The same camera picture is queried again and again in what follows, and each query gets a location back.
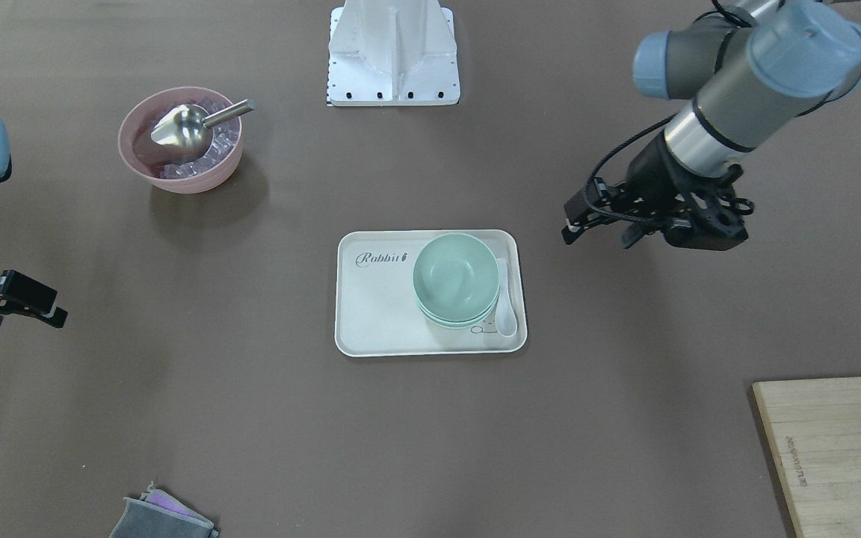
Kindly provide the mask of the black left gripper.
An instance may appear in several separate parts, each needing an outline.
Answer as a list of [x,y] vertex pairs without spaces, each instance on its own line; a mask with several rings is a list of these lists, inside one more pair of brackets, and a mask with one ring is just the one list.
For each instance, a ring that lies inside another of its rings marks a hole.
[[739,164],[729,164],[717,178],[691,173],[657,136],[629,164],[624,181],[610,185],[598,177],[602,166],[628,146],[622,143],[602,158],[584,187],[565,203],[565,245],[589,229],[613,223],[629,225],[621,235],[624,249],[654,234],[673,247],[694,250],[725,251],[747,241],[744,219],[755,205],[735,192],[735,181],[744,173]]

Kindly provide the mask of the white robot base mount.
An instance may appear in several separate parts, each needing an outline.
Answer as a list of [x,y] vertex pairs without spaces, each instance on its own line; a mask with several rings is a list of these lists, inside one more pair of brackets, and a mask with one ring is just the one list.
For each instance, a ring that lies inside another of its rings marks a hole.
[[437,1],[345,1],[331,11],[326,102],[333,107],[456,105],[452,10]]

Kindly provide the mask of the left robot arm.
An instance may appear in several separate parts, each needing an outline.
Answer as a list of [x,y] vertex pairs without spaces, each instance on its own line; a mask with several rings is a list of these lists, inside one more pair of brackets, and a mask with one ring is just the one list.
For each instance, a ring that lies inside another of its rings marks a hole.
[[821,1],[717,4],[682,31],[644,38],[633,82],[683,101],[637,137],[649,142],[611,186],[592,170],[565,203],[564,242],[628,225],[622,245],[661,234],[673,247],[725,251],[748,238],[754,204],[739,197],[741,160],[795,118],[861,85],[861,25]]

